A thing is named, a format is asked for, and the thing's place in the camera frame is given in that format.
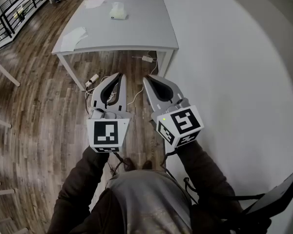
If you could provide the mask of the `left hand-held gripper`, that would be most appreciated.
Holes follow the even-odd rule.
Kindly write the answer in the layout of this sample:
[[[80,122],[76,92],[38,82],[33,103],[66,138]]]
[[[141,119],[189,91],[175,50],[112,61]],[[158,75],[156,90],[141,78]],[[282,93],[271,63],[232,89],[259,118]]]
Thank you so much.
[[[132,113],[127,111],[126,76],[115,73],[102,81],[92,94],[87,120],[89,146],[97,153],[123,149]]]

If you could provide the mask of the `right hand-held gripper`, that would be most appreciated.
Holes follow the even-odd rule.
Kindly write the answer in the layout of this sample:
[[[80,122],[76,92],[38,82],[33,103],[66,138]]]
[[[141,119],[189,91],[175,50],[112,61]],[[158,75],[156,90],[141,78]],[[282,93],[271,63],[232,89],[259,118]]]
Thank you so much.
[[[157,75],[143,77],[143,87],[154,111],[155,130],[162,138],[173,148],[194,141],[204,125],[196,106],[190,105],[180,88]]]

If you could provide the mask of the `clear plastic bag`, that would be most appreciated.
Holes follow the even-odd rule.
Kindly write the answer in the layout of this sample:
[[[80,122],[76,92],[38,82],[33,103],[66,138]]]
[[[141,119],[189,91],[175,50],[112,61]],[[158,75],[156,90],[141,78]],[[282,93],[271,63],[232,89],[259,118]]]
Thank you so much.
[[[125,20],[127,18],[127,12],[124,8],[114,7],[109,13],[113,20]]]

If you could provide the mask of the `person's right forearm dark sleeve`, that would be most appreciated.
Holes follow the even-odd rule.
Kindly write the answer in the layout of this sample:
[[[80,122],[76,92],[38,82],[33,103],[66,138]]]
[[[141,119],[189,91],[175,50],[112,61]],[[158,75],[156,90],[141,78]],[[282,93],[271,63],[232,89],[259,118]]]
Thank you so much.
[[[238,201],[214,197],[235,196],[220,168],[203,151],[197,141],[176,149],[186,173],[199,196],[199,202],[190,208],[190,222],[193,234],[230,234],[223,220],[232,220],[243,211]]]

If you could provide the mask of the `person's left forearm dark sleeve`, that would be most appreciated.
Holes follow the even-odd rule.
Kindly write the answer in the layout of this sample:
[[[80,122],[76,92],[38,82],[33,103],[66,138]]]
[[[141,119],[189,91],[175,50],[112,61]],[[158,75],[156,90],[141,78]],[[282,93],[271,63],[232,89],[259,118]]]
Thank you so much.
[[[69,234],[90,215],[89,205],[108,158],[109,153],[85,149],[62,185],[47,234]]]

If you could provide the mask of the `white power strip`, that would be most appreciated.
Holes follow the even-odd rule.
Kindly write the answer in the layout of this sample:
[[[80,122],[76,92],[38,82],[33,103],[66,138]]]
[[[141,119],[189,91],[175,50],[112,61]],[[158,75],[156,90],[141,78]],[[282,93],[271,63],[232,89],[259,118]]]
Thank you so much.
[[[94,84],[94,82],[99,78],[97,74],[95,74],[92,78],[90,78],[86,83],[85,87],[89,87],[90,85]]]

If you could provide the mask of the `loose pile of white tissues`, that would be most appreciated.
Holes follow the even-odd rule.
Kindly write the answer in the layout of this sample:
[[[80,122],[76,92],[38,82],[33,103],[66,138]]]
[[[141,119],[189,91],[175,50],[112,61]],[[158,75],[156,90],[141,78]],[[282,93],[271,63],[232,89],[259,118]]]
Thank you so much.
[[[105,0],[84,0],[86,9],[92,9],[101,6]]]
[[[88,33],[84,27],[78,27],[66,34],[61,43],[61,52],[74,51],[76,45],[88,37]]]

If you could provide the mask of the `grey table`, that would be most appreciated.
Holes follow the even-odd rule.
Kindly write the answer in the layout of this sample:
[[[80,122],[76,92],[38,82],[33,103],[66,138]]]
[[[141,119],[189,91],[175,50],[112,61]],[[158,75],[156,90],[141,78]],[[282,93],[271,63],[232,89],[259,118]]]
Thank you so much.
[[[111,19],[109,13],[114,2],[124,4],[125,20]],[[63,37],[78,27],[84,27],[88,37],[81,40],[74,51],[61,52]],[[79,89],[85,91],[85,82],[79,79],[68,55],[129,50],[157,52],[158,75],[166,74],[178,43],[163,0],[105,0],[92,9],[86,9],[82,2],[63,29],[52,54],[59,58]]]

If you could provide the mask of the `person's left brown shoe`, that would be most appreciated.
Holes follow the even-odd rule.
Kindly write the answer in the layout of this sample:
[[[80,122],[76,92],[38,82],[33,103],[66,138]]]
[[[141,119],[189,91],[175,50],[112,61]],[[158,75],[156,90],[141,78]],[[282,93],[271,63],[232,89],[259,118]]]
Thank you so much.
[[[137,168],[136,168],[135,164],[133,163],[133,161],[129,157],[124,159],[124,171],[125,172],[134,171],[136,169]]]

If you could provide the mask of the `person's grey shirt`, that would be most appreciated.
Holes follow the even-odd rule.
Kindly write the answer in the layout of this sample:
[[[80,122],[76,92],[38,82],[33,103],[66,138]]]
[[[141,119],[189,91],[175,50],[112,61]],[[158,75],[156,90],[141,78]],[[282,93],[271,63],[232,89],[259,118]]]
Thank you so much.
[[[192,234],[191,200],[167,174],[134,170],[111,178],[93,207],[112,234]]]

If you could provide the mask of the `wooden table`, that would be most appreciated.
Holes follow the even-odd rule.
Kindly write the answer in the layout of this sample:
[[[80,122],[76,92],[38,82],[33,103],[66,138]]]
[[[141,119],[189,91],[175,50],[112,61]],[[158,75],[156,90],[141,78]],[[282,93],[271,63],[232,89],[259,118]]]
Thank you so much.
[[[10,75],[10,73],[0,64],[0,72],[6,76],[12,83],[14,83],[17,87],[20,86],[20,83]]]

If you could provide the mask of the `black metal railing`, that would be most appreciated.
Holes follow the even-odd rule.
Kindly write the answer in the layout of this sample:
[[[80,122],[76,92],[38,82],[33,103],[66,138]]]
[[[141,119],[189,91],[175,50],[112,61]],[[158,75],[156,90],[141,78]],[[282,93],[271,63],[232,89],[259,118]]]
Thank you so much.
[[[11,42],[47,0],[7,0],[0,6],[0,48]]]

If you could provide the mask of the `black flat device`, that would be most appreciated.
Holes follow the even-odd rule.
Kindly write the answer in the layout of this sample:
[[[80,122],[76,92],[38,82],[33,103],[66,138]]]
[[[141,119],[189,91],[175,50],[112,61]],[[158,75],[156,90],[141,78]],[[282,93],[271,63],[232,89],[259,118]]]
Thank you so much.
[[[271,218],[283,212],[293,198],[293,173],[280,185],[264,194],[242,214],[251,218]]]

